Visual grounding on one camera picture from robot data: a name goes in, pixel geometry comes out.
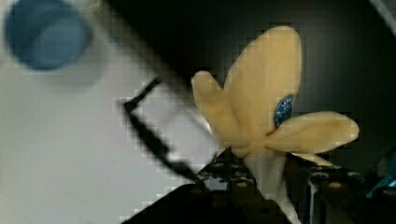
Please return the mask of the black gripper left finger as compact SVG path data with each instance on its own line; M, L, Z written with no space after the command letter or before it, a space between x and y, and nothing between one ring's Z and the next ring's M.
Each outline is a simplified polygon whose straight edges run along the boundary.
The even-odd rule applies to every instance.
M121 224L291 224L229 149L196 176L198 182L172 190Z

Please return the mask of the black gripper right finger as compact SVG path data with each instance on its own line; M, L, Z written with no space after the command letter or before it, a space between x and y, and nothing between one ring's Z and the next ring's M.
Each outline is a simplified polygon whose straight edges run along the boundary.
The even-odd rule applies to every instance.
M302 224L396 224L395 177L362 175L289 154L287 193Z

